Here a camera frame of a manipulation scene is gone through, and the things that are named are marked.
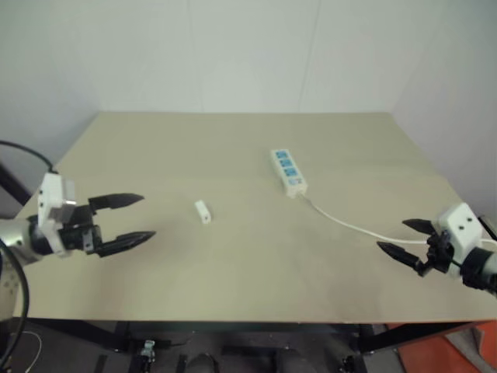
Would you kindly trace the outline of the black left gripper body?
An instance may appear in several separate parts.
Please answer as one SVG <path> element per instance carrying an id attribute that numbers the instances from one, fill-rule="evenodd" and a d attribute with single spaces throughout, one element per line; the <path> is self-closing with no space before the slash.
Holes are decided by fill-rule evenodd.
<path id="1" fill-rule="evenodd" d="M 93 222 L 93 217 L 100 208 L 97 202 L 88 202 L 73 210 L 68 222 L 58 230 L 65 249 L 81 250 L 89 255 L 103 255 L 101 229 Z"/>

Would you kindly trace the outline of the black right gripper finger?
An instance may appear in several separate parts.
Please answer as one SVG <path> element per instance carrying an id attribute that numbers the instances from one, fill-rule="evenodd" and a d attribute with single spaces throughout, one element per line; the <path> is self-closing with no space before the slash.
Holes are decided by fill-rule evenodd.
<path id="1" fill-rule="evenodd" d="M 411 218 L 404 220 L 402 224 L 425 235 L 437 235 L 437 230 L 430 220 Z"/>
<path id="2" fill-rule="evenodd" d="M 384 253 L 389 255 L 390 258 L 412 268 L 414 271 L 418 271 L 422 266 L 422 261 L 417 256 L 407 252 L 400 246 L 396 246 L 390 242 L 377 242 L 377 245 Z"/>

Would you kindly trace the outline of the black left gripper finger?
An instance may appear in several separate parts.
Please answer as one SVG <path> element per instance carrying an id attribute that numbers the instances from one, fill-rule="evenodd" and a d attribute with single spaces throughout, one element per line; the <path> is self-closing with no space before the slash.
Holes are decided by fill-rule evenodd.
<path id="1" fill-rule="evenodd" d="M 113 241 L 100 243 L 95 249 L 95 254 L 99 257 L 116 255 L 147 242 L 155 234 L 155 231 L 143 231 L 118 235 Z"/>
<path id="2" fill-rule="evenodd" d="M 89 198 L 89 206 L 95 214 L 98 210 L 127 207 L 143 199 L 143 196 L 135 193 L 112 193 Z"/>

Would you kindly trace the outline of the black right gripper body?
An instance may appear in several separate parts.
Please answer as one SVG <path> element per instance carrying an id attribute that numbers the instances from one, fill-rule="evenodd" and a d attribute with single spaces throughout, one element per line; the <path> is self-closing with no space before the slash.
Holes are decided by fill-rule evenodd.
<path id="1" fill-rule="evenodd" d="M 417 274 L 424 277 L 431 270 L 438 270 L 440 273 L 446 274 L 454 256 L 454 248 L 450 243 L 450 234 L 447 231 L 442 231 L 440 234 L 435 232 L 428 238 L 427 244 L 429 246 L 426 254 L 427 261 L 419 264 L 416 270 Z"/>

